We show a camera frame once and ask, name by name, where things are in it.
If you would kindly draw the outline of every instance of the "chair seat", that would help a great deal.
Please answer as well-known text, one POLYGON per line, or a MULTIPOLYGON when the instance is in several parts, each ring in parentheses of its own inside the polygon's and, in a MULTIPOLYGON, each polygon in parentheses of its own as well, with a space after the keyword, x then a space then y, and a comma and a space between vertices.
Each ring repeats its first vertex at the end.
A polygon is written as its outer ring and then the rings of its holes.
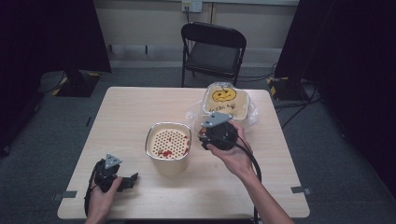
POLYGON ((217 45, 195 43, 186 68, 198 68, 214 73, 224 73, 224 77, 233 77, 237 72, 237 60, 240 49, 232 49, 217 45))

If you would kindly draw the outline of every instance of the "person's wrist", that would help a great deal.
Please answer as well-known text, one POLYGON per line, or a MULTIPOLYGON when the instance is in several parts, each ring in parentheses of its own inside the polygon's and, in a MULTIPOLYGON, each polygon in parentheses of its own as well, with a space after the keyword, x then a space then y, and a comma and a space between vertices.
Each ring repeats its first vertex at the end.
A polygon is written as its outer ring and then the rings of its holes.
POLYGON ((85 224, 102 224, 106 222, 105 217, 87 217, 85 224))
POLYGON ((239 173, 237 177, 244 183, 259 179, 253 169, 247 169, 246 171, 239 173))

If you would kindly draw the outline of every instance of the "wall outlet plate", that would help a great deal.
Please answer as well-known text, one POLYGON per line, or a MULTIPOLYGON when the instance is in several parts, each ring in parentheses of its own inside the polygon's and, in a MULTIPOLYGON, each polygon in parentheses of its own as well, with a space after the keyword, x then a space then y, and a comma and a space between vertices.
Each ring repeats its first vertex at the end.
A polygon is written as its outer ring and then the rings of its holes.
POLYGON ((202 12, 201 1, 181 1, 181 11, 202 12))

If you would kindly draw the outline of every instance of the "gray carpet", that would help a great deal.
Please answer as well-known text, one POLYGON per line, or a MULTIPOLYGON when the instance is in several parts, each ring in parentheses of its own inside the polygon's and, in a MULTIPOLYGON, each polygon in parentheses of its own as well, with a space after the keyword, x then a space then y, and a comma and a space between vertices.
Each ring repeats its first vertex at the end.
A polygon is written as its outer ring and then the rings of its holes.
MULTIPOLYGON (((267 89, 264 80, 244 81, 271 71, 243 68, 237 87, 267 89)), ((83 223, 59 219, 60 202, 52 197, 66 189, 106 90, 112 86, 179 87, 180 74, 180 68, 114 68, 112 74, 103 74, 91 98, 46 93, 37 113, 11 144, 10 155, 0 159, 0 223, 83 223)), ((45 74, 40 90, 51 89, 61 75, 45 74)), ((214 80, 189 76, 187 83, 205 88, 214 80)), ((312 86, 307 86, 307 92, 312 92, 312 86)), ((280 123, 299 108, 278 109, 280 123)), ((310 216, 295 219, 296 223, 396 222, 395 201, 367 161, 342 137, 337 119, 325 104, 307 106, 288 123, 284 134, 302 185, 313 191, 306 196, 310 216)))

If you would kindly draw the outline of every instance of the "plastic container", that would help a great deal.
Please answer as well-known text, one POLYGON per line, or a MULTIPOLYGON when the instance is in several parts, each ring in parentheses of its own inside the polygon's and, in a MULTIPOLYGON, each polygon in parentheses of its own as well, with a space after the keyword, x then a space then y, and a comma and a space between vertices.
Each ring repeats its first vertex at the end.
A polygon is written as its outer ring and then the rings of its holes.
POLYGON ((162 175, 178 175, 189 166, 191 130, 174 122, 154 124, 148 132, 146 153, 162 175))
POLYGON ((202 101, 202 108, 206 114, 231 114, 235 120, 243 120, 248 116, 249 105, 248 93, 236 89, 228 82, 215 82, 208 86, 202 101))

